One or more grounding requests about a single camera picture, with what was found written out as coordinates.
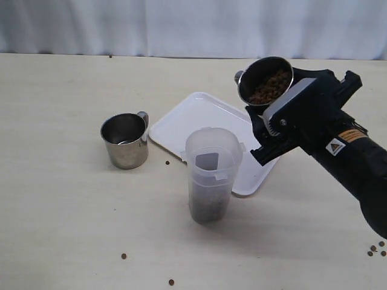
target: plastic container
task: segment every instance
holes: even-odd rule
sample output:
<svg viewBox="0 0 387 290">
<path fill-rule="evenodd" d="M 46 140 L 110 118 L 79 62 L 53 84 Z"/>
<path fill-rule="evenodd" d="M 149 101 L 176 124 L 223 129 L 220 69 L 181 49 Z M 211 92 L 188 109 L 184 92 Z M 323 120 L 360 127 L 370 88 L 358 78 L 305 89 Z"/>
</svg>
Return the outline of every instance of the plastic container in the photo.
<svg viewBox="0 0 387 290">
<path fill-rule="evenodd" d="M 194 221 L 205 224 L 224 217 L 244 151 L 243 143 L 223 128 L 203 128 L 189 135 L 181 157 L 187 162 Z"/>
</svg>

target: plastic tray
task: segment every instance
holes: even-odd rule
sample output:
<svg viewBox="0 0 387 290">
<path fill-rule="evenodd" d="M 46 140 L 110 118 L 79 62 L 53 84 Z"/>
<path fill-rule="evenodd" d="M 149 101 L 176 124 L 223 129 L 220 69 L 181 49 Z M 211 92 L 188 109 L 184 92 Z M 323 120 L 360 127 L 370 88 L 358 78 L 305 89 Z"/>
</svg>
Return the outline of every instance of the plastic tray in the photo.
<svg viewBox="0 0 387 290">
<path fill-rule="evenodd" d="M 254 159 L 250 150 L 261 145 L 252 133 L 250 117 L 237 108 L 205 92 L 194 92 L 158 120 L 149 129 L 149 137 L 181 159 L 180 153 L 185 150 L 188 136 L 204 127 L 225 128 L 244 143 L 246 152 L 235 179 L 233 195 L 245 197 L 254 194 L 278 158 L 265 166 Z"/>
</svg>

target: white table surface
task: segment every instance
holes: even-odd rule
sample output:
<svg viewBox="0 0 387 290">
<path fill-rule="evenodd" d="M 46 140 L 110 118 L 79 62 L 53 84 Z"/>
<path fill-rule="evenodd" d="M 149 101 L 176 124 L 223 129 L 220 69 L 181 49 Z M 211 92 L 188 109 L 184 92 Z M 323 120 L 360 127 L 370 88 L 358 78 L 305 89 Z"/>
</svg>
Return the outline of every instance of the white table surface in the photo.
<svg viewBox="0 0 387 290">
<path fill-rule="evenodd" d="M 110 165 L 105 119 L 144 110 L 152 125 L 195 91 L 243 109 L 233 76 L 252 61 L 0 54 L 0 289 L 385 289 L 387 257 L 366 254 L 382 239 L 300 149 L 207 227 L 167 151 Z M 386 62 L 291 63 L 360 74 L 345 110 L 387 147 Z"/>
</svg>

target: stainless steel cup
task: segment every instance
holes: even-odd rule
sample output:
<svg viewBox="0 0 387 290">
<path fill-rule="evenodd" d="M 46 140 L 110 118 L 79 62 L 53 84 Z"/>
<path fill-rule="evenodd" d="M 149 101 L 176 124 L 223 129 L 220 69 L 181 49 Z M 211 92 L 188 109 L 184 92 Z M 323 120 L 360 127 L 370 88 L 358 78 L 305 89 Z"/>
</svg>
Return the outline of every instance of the stainless steel cup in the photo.
<svg viewBox="0 0 387 290">
<path fill-rule="evenodd" d="M 133 169 L 146 161 L 148 123 L 148 114 L 141 111 L 115 115 L 102 124 L 101 136 L 113 165 L 120 169 Z"/>
</svg>

